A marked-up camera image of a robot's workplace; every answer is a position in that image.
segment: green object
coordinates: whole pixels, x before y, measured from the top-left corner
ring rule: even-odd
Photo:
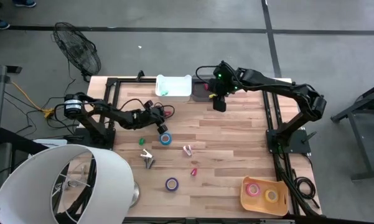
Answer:
[[[169,91],[163,90],[163,91],[161,91],[161,96],[166,96],[168,93],[169,93]]]
[[[142,146],[145,143],[145,139],[141,138],[139,139],[139,145]]]

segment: pink object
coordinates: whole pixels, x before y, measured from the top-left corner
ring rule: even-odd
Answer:
[[[260,188],[259,188],[259,185],[257,184],[248,184],[246,186],[246,193],[250,196],[250,197],[254,197],[254,196],[257,196],[260,194]]]
[[[184,150],[185,153],[187,153],[188,156],[192,156],[192,148],[190,145],[184,146],[182,149]]]
[[[197,172],[198,172],[198,169],[194,168],[191,172],[191,175],[192,176],[196,176],[197,175]]]

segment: person's foot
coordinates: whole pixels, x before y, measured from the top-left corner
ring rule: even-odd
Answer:
[[[17,7],[35,7],[36,2],[34,0],[12,0]]]
[[[8,29],[8,27],[10,27],[10,24],[8,24],[8,22],[0,21],[0,29],[1,30]]]

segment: pink tape roll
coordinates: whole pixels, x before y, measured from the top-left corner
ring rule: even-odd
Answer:
[[[256,192],[252,192],[251,191],[251,188],[252,187],[255,187],[256,188]],[[259,188],[259,185],[257,184],[248,184],[246,185],[246,193],[250,196],[250,197],[254,197],[254,196],[257,196],[260,194],[260,188]]]

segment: yellow cable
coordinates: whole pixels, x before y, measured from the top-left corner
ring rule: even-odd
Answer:
[[[33,101],[29,98],[29,96],[25,93],[24,90],[22,90],[16,83],[14,83],[13,81],[11,81],[11,83],[27,98],[27,100],[32,103],[32,105],[39,111],[43,112],[44,113],[44,117],[45,118],[49,118],[51,117],[53,114],[54,114],[54,109],[51,108],[51,109],[42,109],[40,107],[38,107],[35,103],[33,103]]]

